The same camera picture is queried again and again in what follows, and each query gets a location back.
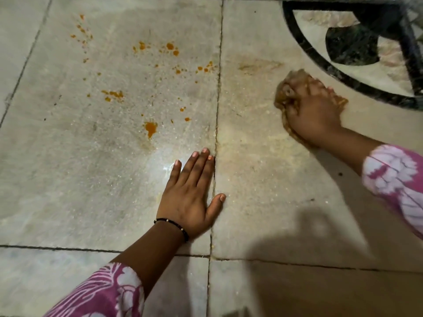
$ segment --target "pink and white floral fabric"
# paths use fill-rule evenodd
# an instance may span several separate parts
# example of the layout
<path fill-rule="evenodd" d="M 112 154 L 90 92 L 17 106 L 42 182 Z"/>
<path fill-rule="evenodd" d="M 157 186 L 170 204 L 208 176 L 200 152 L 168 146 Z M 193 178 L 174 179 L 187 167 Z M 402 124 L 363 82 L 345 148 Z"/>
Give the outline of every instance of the pink and white floral fabric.
<path fill-rule="evenodd" d="M 363 164 L 363 183 L 390 203 L 423 239 L 423 157 L 406 149 L 382 145 Z M 120 263 L 93 273 L 45 317 L 141 316 L 144 291 L 137 274 Z"/>
<path fill-rule="evenodd" d="M 363 184 L 387 201 L 413 232 L 423 239 L 423 157 L 384 144 L 363 164 Z"/>
<path fill-rule="evenodd" d="M 118 262 L 109 263 L 63 298 L 45 317 L 139 317 L 144 291 L 137 274 Z"/>

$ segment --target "black beaded bracelet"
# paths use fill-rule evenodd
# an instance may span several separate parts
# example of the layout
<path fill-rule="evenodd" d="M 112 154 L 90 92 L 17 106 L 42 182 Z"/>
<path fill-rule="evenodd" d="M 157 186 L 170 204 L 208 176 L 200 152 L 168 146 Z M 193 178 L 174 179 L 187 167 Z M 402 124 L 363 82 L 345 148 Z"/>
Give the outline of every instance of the black beaded bracelet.
<path fill-rule="evenodd" d="M 166 219 L 166 218 L 157 218 L 157 219 L 154 221 L 154 223 L 156 223 L 156 222 L 158 222 L 158 221 L 165 221 L 165 222 L 168 222 L 168 223 L 170 223 L 170 224 L 172 224 L 172 225 L 177 226 L 177 227 L 178 227 L 178 229 L 182 231 L 182 233 L 183 233 L 183 235 L 184 235 L 184 240 L 185 240 L 185 242 L 186 242 L 186 243 L 188 242 L 188 240 L 189 240 L 189 235 L 188 235 L 188 233 L 185 231 L 185 229 L 183 229 L 183 228 L 182 228 L 180 225 L 178 225 L 176 222 L 174 222 L 174 221 L 173 221 L 173 220 L 171 220 L 171 219 Z"/>

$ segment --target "pinky finger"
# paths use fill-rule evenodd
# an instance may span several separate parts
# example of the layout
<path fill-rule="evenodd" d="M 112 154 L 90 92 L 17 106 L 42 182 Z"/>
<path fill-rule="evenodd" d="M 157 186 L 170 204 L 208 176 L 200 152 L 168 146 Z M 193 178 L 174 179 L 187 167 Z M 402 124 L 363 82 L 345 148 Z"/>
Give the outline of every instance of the pinky finger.
<path fill-rule="evenodd" d="M 173 164 L 171 176 L 169 177 L 169 180 L 167 181 L 166 189 L 174 186 L 176 182 L 178 181 L 179 174 L 181 173 L 181 162 L 179 160 L 176 160 Z"/>

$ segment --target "person's left hand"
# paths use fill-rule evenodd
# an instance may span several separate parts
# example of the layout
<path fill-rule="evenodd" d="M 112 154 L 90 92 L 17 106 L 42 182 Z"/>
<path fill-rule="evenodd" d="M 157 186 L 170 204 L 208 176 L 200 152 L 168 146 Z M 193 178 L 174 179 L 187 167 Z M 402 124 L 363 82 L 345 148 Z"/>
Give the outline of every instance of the person's left hand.
<path fill-rule="evenodd" d="M 182 172 L 181 166 L 181 162 L 176 160 L 156 218 L 173 220 L 193 240 L 212 226 L 226 196 L 215 196 L 207 207 L 207 192 L 214 174 L 214 157 L 209 149 L 204 148 L 201 154 L 193 152 Z"/>

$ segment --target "person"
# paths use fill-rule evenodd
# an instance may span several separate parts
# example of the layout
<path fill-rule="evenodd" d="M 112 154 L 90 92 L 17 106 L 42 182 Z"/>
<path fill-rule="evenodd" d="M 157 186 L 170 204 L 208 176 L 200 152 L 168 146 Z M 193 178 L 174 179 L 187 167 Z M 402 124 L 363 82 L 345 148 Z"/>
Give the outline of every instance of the person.
<path fill-rule="evenodd" d="M 288 122 L 306 141 L 327 150 L 362 175 L 364 186 L 386 200 L 412 231 L 423 238 L 423 157 L 384 144 L 341 126 L 332 104 L 333 89 L 309 77 L 288 81 L 299 111 L 288 107 Z M 55 316 L 140 316 L 144 301 L 184 241 L 207 231 L 222 210 L 218 194 L 206 207 L 214 157 L 204 148 L 193 152 L 184 169 L 175 161 L 155 224 L 109 264 L 94 272 L 51 308 Z"/>

